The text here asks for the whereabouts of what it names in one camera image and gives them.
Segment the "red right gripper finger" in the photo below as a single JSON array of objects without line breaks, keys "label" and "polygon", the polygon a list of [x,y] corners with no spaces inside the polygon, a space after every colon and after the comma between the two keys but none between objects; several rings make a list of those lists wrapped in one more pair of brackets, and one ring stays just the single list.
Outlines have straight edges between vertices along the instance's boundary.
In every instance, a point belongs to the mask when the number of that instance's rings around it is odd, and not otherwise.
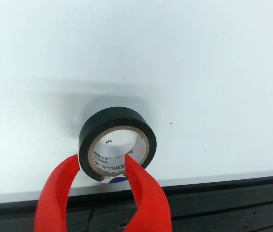
[{"label": "red right gripper finger", "polygon": [[129,155],[125,155],[125,174],[137,211],[126,232],[171,232],[172,222],[167,197],[158,182]]}]

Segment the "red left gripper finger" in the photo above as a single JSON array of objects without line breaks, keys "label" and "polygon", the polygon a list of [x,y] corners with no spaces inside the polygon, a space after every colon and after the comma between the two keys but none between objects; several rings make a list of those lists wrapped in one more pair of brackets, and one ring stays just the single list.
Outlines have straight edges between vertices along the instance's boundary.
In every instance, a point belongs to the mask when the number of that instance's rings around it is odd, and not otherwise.
[{"label": "red left gripper finger", "polygon": [[40,194],[35,232],[66,232],[66,208],[72,183],[80,171],[77,154],[62,161],[50,174]]}]

